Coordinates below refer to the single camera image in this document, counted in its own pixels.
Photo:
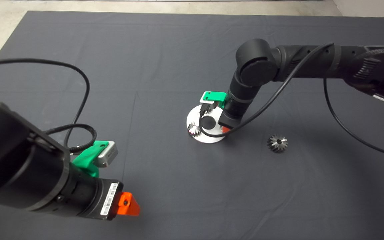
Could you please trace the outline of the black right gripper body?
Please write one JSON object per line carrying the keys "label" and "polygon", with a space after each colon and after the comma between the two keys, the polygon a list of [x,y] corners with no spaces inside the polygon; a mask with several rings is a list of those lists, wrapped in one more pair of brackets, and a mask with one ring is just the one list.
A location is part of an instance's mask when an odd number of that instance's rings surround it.
{"label": "black right gripper body", "polygon": [[241,123],[247,105],[225,105],[218,119],[218,124],[228,129],[233,129]]}

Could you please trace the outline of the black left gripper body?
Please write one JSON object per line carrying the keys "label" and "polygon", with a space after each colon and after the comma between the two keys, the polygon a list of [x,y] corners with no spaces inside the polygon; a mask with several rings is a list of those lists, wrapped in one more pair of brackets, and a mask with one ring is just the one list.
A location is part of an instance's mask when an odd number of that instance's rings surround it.
{"label": "black left gripper body", "polygon": [[83,218],[113,220],[118,211],[118,202],[123,183],[115,179],[97,179],[97,191],[90,206],[82,212]]}

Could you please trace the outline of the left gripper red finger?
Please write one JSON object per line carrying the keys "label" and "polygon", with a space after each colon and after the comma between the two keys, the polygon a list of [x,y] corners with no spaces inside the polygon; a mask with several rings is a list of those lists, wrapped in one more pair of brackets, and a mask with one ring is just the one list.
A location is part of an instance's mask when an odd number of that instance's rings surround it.
{"label": "left gripper red finger", "polygon": [[130,192],[122,192],[119,202],[117,215],[128,215],[137,217],[140,215],[140,206]]}

